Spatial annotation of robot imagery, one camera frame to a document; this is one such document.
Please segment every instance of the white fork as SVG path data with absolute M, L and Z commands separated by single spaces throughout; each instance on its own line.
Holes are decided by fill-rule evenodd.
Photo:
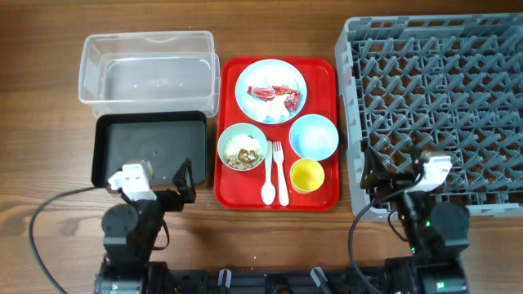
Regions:
M 275 160 L 276 167 L 278 168 L 279 204 L 282 206 L 288 206 L 288 191 L 287 184 L 285 184 L 284 174 L 284 150 L 281 146 L 281 142 L 274 142 L 272 147 L 272 158 Z

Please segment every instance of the dish rack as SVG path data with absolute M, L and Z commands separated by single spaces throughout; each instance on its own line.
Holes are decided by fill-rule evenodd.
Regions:
M 365 145 L 392 172 L 411 167 L 409 145 L 452 155 L 431 195 L 472 215 L 523 215 L 523 15 L 354 17 L 336 46 L 346 112 L 352 211 L 373 198 L 360 189 Z M 389 203 L 367 221 L 384 221 Z

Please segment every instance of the food scrap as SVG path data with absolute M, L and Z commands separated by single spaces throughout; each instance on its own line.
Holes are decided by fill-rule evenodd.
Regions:
M 267 102 L 266 107 L 259 110 L 260 119 L 267 116 L 288 118 L 289 112 L 296 111 L 300 100 L 300 91 L 286 86 L 249 87 L 247 94 Z
M 260 143 L 249 135 L 237 135 L 227 142 L 226 162 L 229 166 L 246 170 L 255 167 L 263 159 Z

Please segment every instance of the black tray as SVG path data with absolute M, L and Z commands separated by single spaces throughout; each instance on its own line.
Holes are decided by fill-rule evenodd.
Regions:
M 189 158 L 193 180 L 207 176 L 207 118 L 199 111 L 155 114 L 108 114 L 96 122 L 91 182 L 104 188 L 107 180 L 133 159 L 150 161 L 152 185 L 170 185 Z

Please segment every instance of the red tray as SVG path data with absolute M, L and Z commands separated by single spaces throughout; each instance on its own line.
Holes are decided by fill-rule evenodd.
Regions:
M 325 171 L 324 184 L 310 194 L 298 194 L 291 186 L 288 172 L 299 157 L 288 141 L 288 132 L 293 123 L 306 114 L 320 114 L 329 118 L 337 126 L 336 76 L 332 65 L 319 58 L 282 57 L 280 60 L 294 65 L 303 75 L 307 85 L 307 98 L 302 111 L 278 125 L 266 125 L 253 121 L 245 115 L 236 103 L 236 80 L 250 64 L 265 57 L 235 57 L 223 66 L 218 116 L 217 139 L 221 133 L 235 123 L 251 123 L 259 127 L 267 140 L 281 141 L 284 149 L 284 172 L 287 181 L 290 203 L 287 207 L 279 205 L 278 175 L 276 165 L 272 164 L 272 184 L 276 188 L 276 199 L 267 206 L 262 201 L 262 186 L 265 182 L 265 165 L 260 164 L 251 171 L 233 171 L 221 162 L 216 154 L 214 171 L 214 195 L 218 202 L 230 209 L 282 210 L 319 212 L 332 208 L 340 196 L 340 174 L 337 151 L 321 161 Z

